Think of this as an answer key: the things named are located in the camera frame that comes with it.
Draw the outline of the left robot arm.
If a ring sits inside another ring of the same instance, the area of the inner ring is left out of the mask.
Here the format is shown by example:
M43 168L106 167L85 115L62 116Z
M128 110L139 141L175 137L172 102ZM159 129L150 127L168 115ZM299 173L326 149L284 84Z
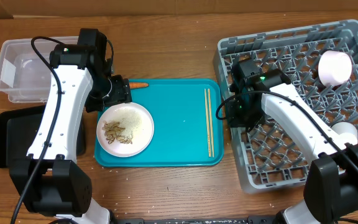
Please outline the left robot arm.
M112 43L97 29L82 28L75 44L57 41L44 64L51 81L42 120L25 158L9 168L18 207L57 223L113 223L113 212L92 197L92 183L77 165L84 112L130 103L129 81L112 74Z

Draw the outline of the small white cup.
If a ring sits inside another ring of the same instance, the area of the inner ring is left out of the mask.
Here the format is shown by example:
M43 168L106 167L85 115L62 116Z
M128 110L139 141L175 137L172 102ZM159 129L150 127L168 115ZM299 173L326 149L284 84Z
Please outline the small white cup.
M344 143L356 145L358 143L358 131L356 127L348 122L338 122L332 127Z

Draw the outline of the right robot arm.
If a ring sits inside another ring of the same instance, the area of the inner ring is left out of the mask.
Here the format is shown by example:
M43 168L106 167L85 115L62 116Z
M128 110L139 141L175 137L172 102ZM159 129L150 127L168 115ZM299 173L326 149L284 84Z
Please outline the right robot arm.
M280 69L262 73L252 59L233 63L225 120L250 132L273 118L307 159L303 200L276 214L274 223L335 223L358 210L358 143L329 127Z

